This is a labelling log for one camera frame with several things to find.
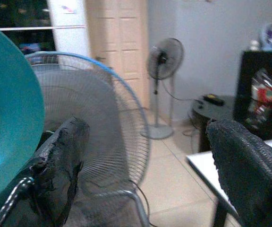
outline white wall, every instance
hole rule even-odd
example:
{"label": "white wall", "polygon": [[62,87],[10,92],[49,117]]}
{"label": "white wall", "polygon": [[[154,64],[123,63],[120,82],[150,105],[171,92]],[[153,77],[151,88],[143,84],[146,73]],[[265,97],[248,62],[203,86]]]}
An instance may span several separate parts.
{"label": "white wall", "polygon": [[76,2],[75,14],[64,14],[62,0],[48,0],[57,51],[90,56],[85,0]]}
{"label": "white wall", "polygon": [[[258,38],[262,25],[272,22],[272,0],[148,3],[150,47],[167,37],[179,39],[185,47],[185,58],[175,77],[175,95],[234,95],[241,53],[250,40]],[[162,86],[160,97],[160,112],[168,116],[170,99]],[[190,106],[190,102],[175,101],[173,120],[186,119]]]}

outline fan base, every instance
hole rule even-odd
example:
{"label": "fan base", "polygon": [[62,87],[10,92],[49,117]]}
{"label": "fan base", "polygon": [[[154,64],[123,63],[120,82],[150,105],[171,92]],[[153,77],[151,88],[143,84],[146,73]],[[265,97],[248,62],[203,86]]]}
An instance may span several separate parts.
{"label": "fan base", "polygon": [[141,135],[153,140],[161,140],[167,138],[171,136],[174,132],[170,126],[164,124],[160,124],[158,125],[158,127],[155,127],[155,125],[149,125],[148,128],[149,135],[143,135],[142,133]]}

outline standing fan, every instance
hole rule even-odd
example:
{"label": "standing fan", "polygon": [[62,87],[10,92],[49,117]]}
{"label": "standing fan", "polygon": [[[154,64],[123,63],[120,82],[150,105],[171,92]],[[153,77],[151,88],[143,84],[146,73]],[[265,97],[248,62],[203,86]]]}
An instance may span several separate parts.
{"label": "standing fan", "polygon": [[130,198],[145,217],[135,191],[146,170],[150,141],[140,135],[148,137],[147,121],[130,86],[110,68],[80,55],[37,52],[26,58],[44,96],[45,135],[73,116],[90,126],[68,225],[108,226]]}
{"label": "standing fan", "polygon": [[150,52],[147,70],[154,81],[154,95],[155,95],[155,124],[149,125],[149,138],[163,139],[169,137],[173,133],[173,129],[168,125],[159,124],[158,111],[158,82],[159,80],[172,77],[183,59],[182,43],[174,38],[168,38],[156,46]]}

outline beige door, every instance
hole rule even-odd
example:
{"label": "beige door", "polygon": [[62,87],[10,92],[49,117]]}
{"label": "beige door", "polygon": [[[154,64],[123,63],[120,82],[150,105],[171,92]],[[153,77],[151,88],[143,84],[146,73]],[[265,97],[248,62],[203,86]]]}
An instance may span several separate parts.
{"label": "beige door", "polygon": [[86,0],[91,55],[114,68],[149,107],[146,0]]}

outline white table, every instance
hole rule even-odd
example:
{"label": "white table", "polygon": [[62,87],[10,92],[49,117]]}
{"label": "white table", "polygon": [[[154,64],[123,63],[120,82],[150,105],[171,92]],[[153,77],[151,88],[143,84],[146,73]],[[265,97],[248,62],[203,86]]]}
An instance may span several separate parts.
{"label": "white table", "polygon": [[[272,140],[267,140],[265,143],[272,147]],[[234,216],[236,220],[241,222],[235,208],[231,205],[227,195],[220,187],[218,172],[216,170],[216,166],[214,165],[212,152],[207,151],[189,155],[187,156],[186,161],[218,197],[219,202],[217,205],[213,226],[224,226],[227,212]]]}

